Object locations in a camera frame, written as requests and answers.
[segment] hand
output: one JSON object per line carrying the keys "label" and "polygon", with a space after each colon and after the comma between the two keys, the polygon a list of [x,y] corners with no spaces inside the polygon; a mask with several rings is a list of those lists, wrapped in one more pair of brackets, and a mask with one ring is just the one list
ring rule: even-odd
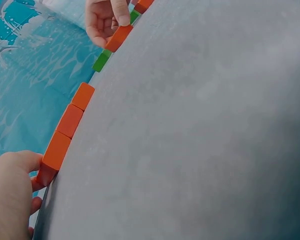
{"label": "hand", "polygon": [[104,48],[119,25],[130,24],[130,0],[86,0],[85,29],[92,42]]}
{"label": "hand", "polygon": [[42,155],[30,151],[9,152],[0,157],[0,240],[32,238],[29,217],[41,206],[32,193],[44,186],[29,177],[40,168]]}

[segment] wooden block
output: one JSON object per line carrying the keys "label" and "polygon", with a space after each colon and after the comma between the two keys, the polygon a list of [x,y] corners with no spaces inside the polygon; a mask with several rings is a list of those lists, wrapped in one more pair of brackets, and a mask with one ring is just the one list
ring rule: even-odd
{"label": "wooden block", "polygon": [[130,24],[132,25],[140,15],[141,14],[136,10],[132,10],[132,12],[130,13]]}
{"label": "wooden block", "polygon": [[95,88],[93,86],[90,86],[85,82],[81,83],[71,101],[71,104],[85,111],[94,92]]}
{"label": "wooden block", "polygon": [[69,104],[60,119],[56,130],[72,139],[80,123],[84,111],[73,104]]}
{"label": "wooden block", "polygon": [[98,57],[98,59],[95,61],[94,65],[93,65],[93,70],[95,70],[96,72],[100,73],[101,70],[104,68],[104,66],[106,65],[107,61],[109,59],[109,56],[107,56],[106,54],[104,54],[103,52],[100,54],[100,56]]}
{"label": "wooden block", "polygon": [[38,175],[35,177],[35,181],[47,187],[50,185],[57,173],[57,170],[45,165],[44,163],[41,163],[40,170]]}
{"label": "wooden block", "polygon": [[108,49],[113,53],[117,51],[118,48],[120,48],[120,46],[124,43],[133,28],[134,27],[132,25],[119,26],[118,29],[114,32],[113,36],[105,45],[105,49]]}
{"label": "wooden block", "polygon": [[140,14],[144,14],[153,2],[154,0],[139,0],[134,6],[134,10]]}
{"label": "wooden block", "polygon": [[42,158],[42,163],[56,171],[59,171],[70,142],[71,139],[69,137],[55,131]]}

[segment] fingernail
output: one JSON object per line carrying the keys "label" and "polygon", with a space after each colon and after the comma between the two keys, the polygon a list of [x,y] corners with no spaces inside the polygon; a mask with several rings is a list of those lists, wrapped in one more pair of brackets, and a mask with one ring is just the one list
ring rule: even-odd
{"label": "fingernail", "polygon": [[130,24],[130,17],[127,15],[119,16],[118,22],[121,26],[128,26]]}

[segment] red block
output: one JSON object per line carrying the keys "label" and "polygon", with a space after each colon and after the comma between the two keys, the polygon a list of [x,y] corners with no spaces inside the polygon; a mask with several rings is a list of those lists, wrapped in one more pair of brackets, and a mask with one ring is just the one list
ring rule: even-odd
{"label": "red block", "polygon": [[72,139],[83,114],[84,111],[82,109],[73,104],[69,104],[64,111],[56,130]]}

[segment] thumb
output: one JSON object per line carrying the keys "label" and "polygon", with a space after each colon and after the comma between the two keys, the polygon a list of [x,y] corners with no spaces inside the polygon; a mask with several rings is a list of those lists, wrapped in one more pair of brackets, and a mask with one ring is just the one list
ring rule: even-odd
{"label": "thumb", "polygon": [[126,0],[110,0],[115,19],[121,26],[130,24],[130,13]]}

